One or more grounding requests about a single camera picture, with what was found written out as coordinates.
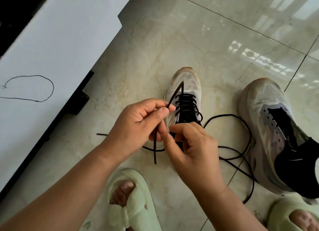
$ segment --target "person's left arm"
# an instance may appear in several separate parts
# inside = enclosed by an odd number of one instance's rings
[[[114,170],[148,140],[175,107],[164,100],[147,99],[127,106],[106,139],[65,176],[0,226],[3,230],[78,230]]]

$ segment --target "white sneaker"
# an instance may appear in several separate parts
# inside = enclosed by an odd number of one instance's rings
[[[184,94],[181,96],[181,89],[178,91],[171,103],[176,107],[176,110],[170,112],[165,118],[168,132],[168,127],[172,124],[186,122],[199,123],[202,118],[200,114],[202,90],[199,78],[192,68],[183,67],[173,75],[166,89],[164,99],[169,102],[182,81],[184,81]]]
[[[241,94],[239,115],[255,139],[249,155],[258,182],[273,193],[319,198],[319,144],[296,125],[280,87],[268,78],[250,83]]]

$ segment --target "black shoelace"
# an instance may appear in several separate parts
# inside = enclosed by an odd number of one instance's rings
[[[197,105],[196,105],[196,100],[194,99],[194,95],[189,94],[189,93],[184,93],[184,81],[181,82],[181,84],[178,86],[178,88],[176,89],[176,91],[174,92],[174,94],[172,95],[168,105],[166,106],[167,108],[169,108],[170,104],[172,103],[173,99],[179,97],[179,100],[176,101],[176,103],[178,104],[177,108],[177,113],[175,116],[177,116],[177,114],[179,113],[183,113],[190,122],[194,121],[191,117],[189,117],[190,114],[198,114],[201,116],[201,120],[197,120],[195,122],[199,123],[203,120],[203,116],[202,114],[198,111]],[[247,161],[247,159],[245,158],[245,153],[247,152],[250,143],[251,143],[251,139],[252,139],[252,132],[250,130],[250,128],[248,127],[247,123],[239,116],[236,116],[234,114],[222,114],[222,115],[217,115],[214,117],[211,117],[204,125],[203,128],[206,128],[207,124],[209,124],[209,122],[215,118],[219,118],[219,117],[228,117],[228,116],[233,116],[239,120],[241,120],[244,125],[246,126],[246,128],[248,129],[249,132],[249,140],[248,143],[245,147],[245,150],[241,153],[239,151],[237,151],[236,149],[227,147],[227,146],[218,146],[218,148],[224,148],[224,149],[230,149],[233,150],[235,152],[238,153],[238,156],[232,157],[232,158],[223,158],[219,156],[220,160],[223,160],[225,162],[227,162],[228,164],[230,164],[232,167],[234,167],[236,170],[240,171],[241,173],[243,173],[244,175],[246,175],[247,177],[249,177],[252,181],[253,181],[253,185],[251,188],[251,192],[250,194],[245,198],[245,200],[243,201],[243,203],[247,203],[249,201],[249,199],[251,198],[251,196],[253,195],[253,191],[255,188],[255,181],[258,182],[253,174],[253,170],[251,168],[251,165],[249,164],[249,162]],[[154,152],[154,164],[156,164],[156,152],[163,152],[165,151],[165,149],[161,149],[161,150],[157,150],[156,149],[156,137],[157,137],[157,131],[158,131],[158,126],[156,126],[156,128],[154,129],[154,145],[153,145],[153,149],[148,148],[146,146],[142,146],[143,148],[153,151]],[[238,158],[243,158],[243,160],[246,162],[249,171],[251,174],[248,174],[246,172],[244,172],[242,169],[240,169],[238,166],[235,166],[232,162],[230,162],[231,160],[234,159],[238,159]]]

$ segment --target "tile floor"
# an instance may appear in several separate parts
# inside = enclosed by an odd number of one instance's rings
[[[0,222],[48,189],[98,145],[122,109],[149,97],[162,98],[183,66],[202,83],[204,122],[237,114],[238,96],[260,77],[275,80],[291,100],[296,122],[319,141],[319,4],[316,0],[130,0],[123,25],[93,67],[85,88],[90,101],[66,115],[0,205]],[[207,131],[219,144],[243,150],[248,133],[233,118],[216,119]],[[219,150],[221,156],[233,156]],[[237,166],[241,161],[234,160]],[[213,230],[193,194],[171,168],[165,152],[141,150],[120,167],[141,172],[149,185],[163,230]],[[226,183],[244,199],[251,181],[221,162]],[[246,204],[265,223],[281,196],[256,184]],[[81,230],[107,230],[102,193]]]

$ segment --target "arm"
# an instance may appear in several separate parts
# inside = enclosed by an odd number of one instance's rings
[[[192,190],[216,230],[266,231],[225,185],[219,167],[217,141],[198,124],[171,125],[175,139],[183,138],[184,152],[166,131],[165,150],[182,181]]]
[[[166,129],[167,102],[147,99],[127,106],[109,136],[56,184],[0,226],[3,230],[78,230],[112,172],[142,147],[154,128]]]

